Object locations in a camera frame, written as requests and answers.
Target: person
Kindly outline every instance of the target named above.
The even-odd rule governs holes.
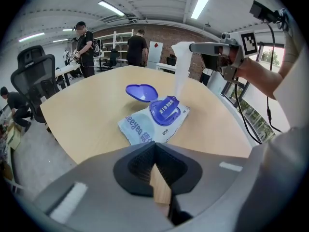
[[[146,58],[148,58],[148,47],[143,37],[144,34],[145,31],[143,29],[140,29],[137,31],[136,35],[132,36],[127,41],[126,59],[128,61],[128,65],[140,66],[143,50],[146,54]]]
[[[79,63],[84,78],[95,74],[93,63],[93,33],[87,30],[86,23],[80,21],[75,26],[76,33],[80,36],[77,41]]]
[[[287,33],[285,33],[284,48],[283,61],[278,73],[264,68],[261,64],[251,58],[245,58],[243,63],[237,69],[236,77],[246,79],[266,96],[275,100],[273,92],[286,77],[298,58],[297,48],[292,37]],[[236,53],[236,51],[231,50],[228,59],[234,62]]]
[[[26,104],[25,99],[17,92],[8,92],[6,87],[0,89],[0,95],[7,100],[8,105],[12,111],[12,118],[14,122],[22,127],[25,127],[27,132],[31,126],[31,122],[26,121],[24,118],[30,117],[33,119],[33,113],[29,110],[29,105]]]

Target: mesh chair back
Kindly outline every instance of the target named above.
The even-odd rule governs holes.
[[[13,72],[11,82],[17,92],[27,100],[34,118],[45,123],[40,109],[41,98],[48,99],[59,92],[55,80],[55,57],[49,54],[35,58],[32,65]]]
[[[34,59],[42,56],[45,56],[43,47],[41,47],[40,45],[29,47],[18,54],[18,68],[24,68],[27,65],[31,64]]]
[[[119,57],[119,52],[114,48],[111,50],[111,57],[110,57],[110,66],[115,66],[117,64],[116,59]]]

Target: white label strip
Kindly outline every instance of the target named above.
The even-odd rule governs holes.
[[[230,164],[230,163],[226,163],[226,162],[221,162],[219,164],[220,167],[222,168],[226,168],[226,169],[229,169],[229,170],[233,170],[233,171],[236,171],[236,172],[240,172],[242,170],[242,167],[240,166],[237,166],[237,165],[233,165],[233,164]]]
[[[63,201],[52,211],[50,218],[62,224],[66,223],[82,200],[87,189],[88,187],[84,183],[75,183]]]

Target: black cap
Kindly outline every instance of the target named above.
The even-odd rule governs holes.
[[[76,24],[75,28],[79,27],[79,26],[85,26],[86,27],[86,23],[83,21],[80,21]]]

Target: black cable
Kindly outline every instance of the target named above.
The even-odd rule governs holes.
[[[274,31],[273,31],[272,27],[269,24],[267,24],[267,25],[268,25],[268,27],[270,29],[271,37],[272,37],[272,53],[271,53],[270,67],[269,67],[269,70],[271,71],[272,70],[272,61],[273,61],[273,58],[274,58],[274,51],[275,51],[275,35],[274,35]],[[271,110],[269,108],[268,96],[267,96],[267,116],[268,116],[268,121],[269,121],[269,124],[270,124],[271,128],[282,133],[281,130],[279,130],[278,128],[274,127],[271,124]]]
[[[240,111],[241,117],[243,119],[243,123],[245,124],[247,132],[249,133],[249,135],[252,137],[253,140],[255,140],[259,144],[262,144],[262,142],[260,142],[259,140],[257,140],[255,137],[252,136],[252,134],[250,133],[250,131],[248,129],[248,126],[247,126],[247,123],[246,123],[246,119],[245,119],[245,116],[242,113],[241,106],[240,106],[239,99],[238,99],[238,95],[237,95],[237,84],[235,84],[234,93],[235,93],[237,105],[238,105],[238,108],[239,108],[239,111]]]

